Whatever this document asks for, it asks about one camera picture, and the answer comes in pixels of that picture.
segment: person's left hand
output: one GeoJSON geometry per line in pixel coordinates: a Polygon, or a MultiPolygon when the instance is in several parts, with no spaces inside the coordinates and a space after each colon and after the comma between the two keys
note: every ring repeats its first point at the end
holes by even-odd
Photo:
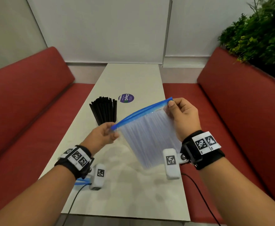
{"type": "Polygon", "coordinates": [[[107,122],[93,129],[80,145],[87,147],[91,155],[94,156],[106,144],[113,143],[119,137],[117,132],[111,132],[110,130],[114,124],[113,122],[107,122]]]}

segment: white table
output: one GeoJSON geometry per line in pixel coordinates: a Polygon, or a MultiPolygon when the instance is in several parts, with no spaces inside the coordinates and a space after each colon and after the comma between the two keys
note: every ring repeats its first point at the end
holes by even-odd
{"type": "MultiPolygon", "coordinates": [[[[41,176],[54,166],[60,154],[79,144],[97,126],[89,107],[91,101],[99,96],[118,99],[127,93],[134,100],[117,103],[117,121],[164,100],[158,65],[108,64],[41,176]]],[[[106,166],[105,185],[99,191],[84,188],[71,214],[190,221],[182,180],[167,180],[163,164],[144,170],[124,137],[105,146],[94,158],[93,165],[106,166]]],[[[68,212],[80,187],[73,188],[62,213],[68,212]]]]}

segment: person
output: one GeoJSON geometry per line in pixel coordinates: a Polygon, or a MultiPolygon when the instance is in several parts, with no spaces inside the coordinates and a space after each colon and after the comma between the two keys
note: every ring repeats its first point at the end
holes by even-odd
{"type": "MultiPolygon", "coordinates": [[[[198,110],[186,99],[173,99],[168,106],[180,141],[201,130],[198,110]]],[[[80,145],[88,148],[93,156],[118,138],[118,133],[109,132],[113,124],[105,123],[95,128],[80,145]]],[[[225,157],[202,168],[199,173],[228,226],[275,226],[275,201],[250,182],[225,157]]],[[[67,167],[53,167],[0,210],[0,225],[53,225],[75,181],[74,174],[67,167]]]]}

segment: red leather upholstery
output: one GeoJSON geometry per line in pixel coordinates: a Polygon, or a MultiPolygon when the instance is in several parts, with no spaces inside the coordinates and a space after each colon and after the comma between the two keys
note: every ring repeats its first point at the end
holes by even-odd
{"type": "Polygon", "coordinates": [[[0,209],[39,178],[93,86],[73,84],[0,156],[0,209]]]}
{"type": "Polygon", "coordinates": [[[217,48],[198,82],[275,199],[275,80],[217,48]]]}
{"type": "Polygon", "coordinates": [[[0,154],[74,79],[54,47],[0,69],[0,154]]]}
{"type": "MultiPolygon", "coordinates": [[[[226,126],[222,123],[200,86],[198,84],[164,83],[163,87],[166,98],[183,97],[198,108],[202,129],[204,131],[210,131],[222,146],[222,151],[225,153],[226,158],[241,173],[263,190],[263,185],[256,177],[254,171],[249,166],[242,152],[231,137],[226,126]]],[[[225,223],[211,201],[208,190],[201,181],[197,170],[192,165],[185,164],[181,166],[181,172],[190,175],[195,180],[216,218],[220,223],[225,223]]],[[[185,176],[182,176],[182,179],[191,221],[200,223],[216,223],[192,181],[185,176]]]]}

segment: clear plastic bag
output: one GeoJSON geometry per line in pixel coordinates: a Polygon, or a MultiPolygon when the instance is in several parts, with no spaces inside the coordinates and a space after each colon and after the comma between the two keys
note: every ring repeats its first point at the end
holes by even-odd
{"type": "Polygon", "coordinates": [[[122,132],[144,169],[163,164],[162,151],[166,148],[180,152],[181,142],[176,137],[173,120],[166,113],[170,100],[143,108],[111,128],[122,132]]]}

